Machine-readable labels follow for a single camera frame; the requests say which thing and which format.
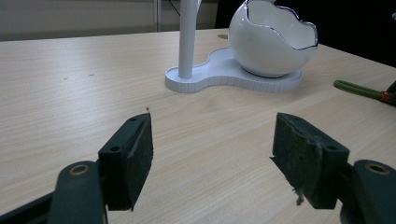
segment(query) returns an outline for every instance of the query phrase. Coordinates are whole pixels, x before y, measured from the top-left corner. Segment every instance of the white base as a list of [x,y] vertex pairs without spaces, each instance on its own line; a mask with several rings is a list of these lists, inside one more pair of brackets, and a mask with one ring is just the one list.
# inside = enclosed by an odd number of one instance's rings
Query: white base
[[210,86],[235,86],[252,91],[283,92],[296,89],[303,78],[301,70],[283,77],[258,77],[245,71],[229,48],[215,49],[206,63],[192,68],[191,78],[178,76],[178,68],[166,71],[165,86],[182,93],[198,92]]

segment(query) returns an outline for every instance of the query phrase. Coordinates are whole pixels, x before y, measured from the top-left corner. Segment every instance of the white stand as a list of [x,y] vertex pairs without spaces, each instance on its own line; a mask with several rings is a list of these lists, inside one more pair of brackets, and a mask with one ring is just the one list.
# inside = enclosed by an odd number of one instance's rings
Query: white stand
[[283,92],[297,88],[303,78],[301,70],[283,77],[258,77],[245,71],[231,50],[216,49],[206,63],[192,66],[196,17],[200,0],[181,1],[178,67],[165,73],[165,86],[172,91],[192,93],[217,85],[235,86],[253,91]]

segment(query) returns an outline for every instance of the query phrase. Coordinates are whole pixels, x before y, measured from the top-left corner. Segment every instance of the wooden table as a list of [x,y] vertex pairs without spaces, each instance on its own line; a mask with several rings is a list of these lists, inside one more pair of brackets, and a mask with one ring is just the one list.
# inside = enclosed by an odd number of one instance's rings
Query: wooden table
[[[196,34],[195,63],[227,47]],[[97,151],[130,117],[152,116],[154,160],[134,211],[110,223],[339,223],[297,196],[272,156],[276,113],[308,120],[350,149],[349,162],[396,167],[396,108],[336,89],[385,90],[396,69],[319,46],[301,86],[285,93],[164,86],[178,33],[0,43],[0,214],[53,191],[57,174]]]

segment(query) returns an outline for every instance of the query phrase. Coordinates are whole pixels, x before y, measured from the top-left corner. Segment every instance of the egg shell pot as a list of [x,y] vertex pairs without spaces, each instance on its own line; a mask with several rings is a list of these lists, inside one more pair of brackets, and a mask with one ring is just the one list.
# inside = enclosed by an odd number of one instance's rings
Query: egg shell pot
[[303,67],[318,48],[318,32],[288,7],[274,1],[245,1],[229,29],[230,49],[249,73],[282,77]]

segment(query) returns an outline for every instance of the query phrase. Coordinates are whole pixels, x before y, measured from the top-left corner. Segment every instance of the white egg-shaped planter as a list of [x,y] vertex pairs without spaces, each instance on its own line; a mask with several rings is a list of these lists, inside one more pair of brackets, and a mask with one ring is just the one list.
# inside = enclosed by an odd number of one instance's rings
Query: white egg-shaped planter
[[274,1],[245,1],[233,15],[230,49],[249,73],[282,77],[303,67],[318,48],[318,32]]

